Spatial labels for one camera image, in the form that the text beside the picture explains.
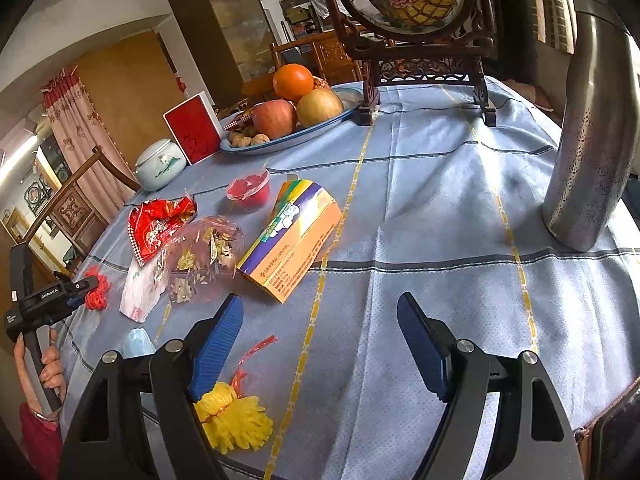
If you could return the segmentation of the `red sleeve forearm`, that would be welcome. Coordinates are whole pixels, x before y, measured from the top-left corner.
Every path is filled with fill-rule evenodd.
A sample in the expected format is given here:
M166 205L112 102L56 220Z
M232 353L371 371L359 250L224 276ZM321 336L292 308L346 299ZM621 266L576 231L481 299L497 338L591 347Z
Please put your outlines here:
M24 449L40 479L56 480L63 449L57 420L36 416L27 403L20 406Z

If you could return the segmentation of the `person's left hand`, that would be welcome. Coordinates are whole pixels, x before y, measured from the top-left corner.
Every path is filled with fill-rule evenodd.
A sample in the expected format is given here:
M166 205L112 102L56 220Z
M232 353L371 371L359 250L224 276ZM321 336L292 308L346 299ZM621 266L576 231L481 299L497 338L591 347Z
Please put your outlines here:
M53 390L60 399L60 402L63 403L66 397L66 382L63 377L64 367L60 352L58 348L55 347L55 341L57 339L58 334L54 328L51 328L49 335L50 346L42 352L41 363L43 369L39 374L38 380L43 388ZM29 378L25 364L26 348L22 335L18 336L13 353L18 380L20 381L29 411L35 415L36 419L40 420L40 422L50 422L51 425L56 425L60 418L61 410L53 411L50 415L43 413L43 408L38 400L34 384Z

